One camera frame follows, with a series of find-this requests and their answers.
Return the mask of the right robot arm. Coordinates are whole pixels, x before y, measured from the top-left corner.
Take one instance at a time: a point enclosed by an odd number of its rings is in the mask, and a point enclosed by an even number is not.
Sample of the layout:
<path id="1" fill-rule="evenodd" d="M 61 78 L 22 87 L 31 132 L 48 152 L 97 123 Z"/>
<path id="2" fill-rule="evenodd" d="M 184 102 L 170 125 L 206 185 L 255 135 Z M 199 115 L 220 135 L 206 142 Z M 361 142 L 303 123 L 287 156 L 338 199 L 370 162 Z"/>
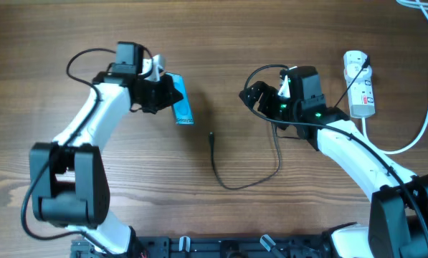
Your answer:
<path id="1" fill-rule="evenodd" d="M 334 257 L 428 257 L 428 174 L 418 176 L 369 143 L 337 107 L 327 107 L 312 66 L 280 66 L 280 89 L 248 78 L 239 93 L 259 118 L 285 129 L 335 161 L 370 201 L 367 226 L 328 235 Z"/>

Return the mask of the turquoise screen smartphone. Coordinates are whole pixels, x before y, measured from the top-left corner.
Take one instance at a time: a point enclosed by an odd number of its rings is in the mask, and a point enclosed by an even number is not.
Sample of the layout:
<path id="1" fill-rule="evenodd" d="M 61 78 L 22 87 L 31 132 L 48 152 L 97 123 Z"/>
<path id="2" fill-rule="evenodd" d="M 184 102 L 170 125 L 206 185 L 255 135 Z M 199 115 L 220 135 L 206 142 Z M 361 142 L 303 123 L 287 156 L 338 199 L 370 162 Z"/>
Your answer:
<path id="1" fill-rule="evenodd" d="M 194 125 L 194 117 L 191 111 L 184 79 L 183 84 L 182 93 L 184 98 L 171 106 L 173 116 L 177 125 Z"/>

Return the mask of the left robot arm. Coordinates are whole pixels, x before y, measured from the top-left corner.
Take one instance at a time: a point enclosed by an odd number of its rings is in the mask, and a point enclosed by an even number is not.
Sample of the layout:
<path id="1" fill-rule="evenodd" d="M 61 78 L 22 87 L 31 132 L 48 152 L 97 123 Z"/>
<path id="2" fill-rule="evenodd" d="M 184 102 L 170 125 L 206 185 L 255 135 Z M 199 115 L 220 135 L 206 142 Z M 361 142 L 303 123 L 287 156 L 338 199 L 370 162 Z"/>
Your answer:
<path id="1" fill-rule="evenodd" d="M 186 100 L 183 77 L 167 72 L 161 55 L 134 42 L 118 42 L 115 61 L 86 82 L 90 95 L 72 122 L 53 141 L 35 143 L 29 153 L 31 183 L 24 196 L 22 229 L 50 241 L 79 234 L 99 257 L 147 257 L 133 227 L 110 210 L 110 188 L 102 151 L 127 113 L 156 114 Z M 27 209 L 38 221 L 65 228 L 54 236 L 29 229 Z"/>

